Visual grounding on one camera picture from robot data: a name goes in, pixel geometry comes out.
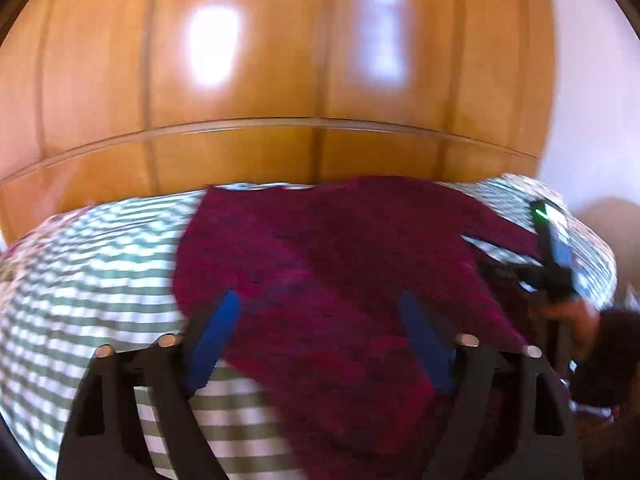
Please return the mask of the person's right hand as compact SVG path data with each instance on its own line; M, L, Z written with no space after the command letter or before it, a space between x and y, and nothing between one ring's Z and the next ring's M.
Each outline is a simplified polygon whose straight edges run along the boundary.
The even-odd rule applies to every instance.
M600 312L587 300L577 297L549 304L540 310L546 320L570 324L573 359L577 362L587 359L599 333Z

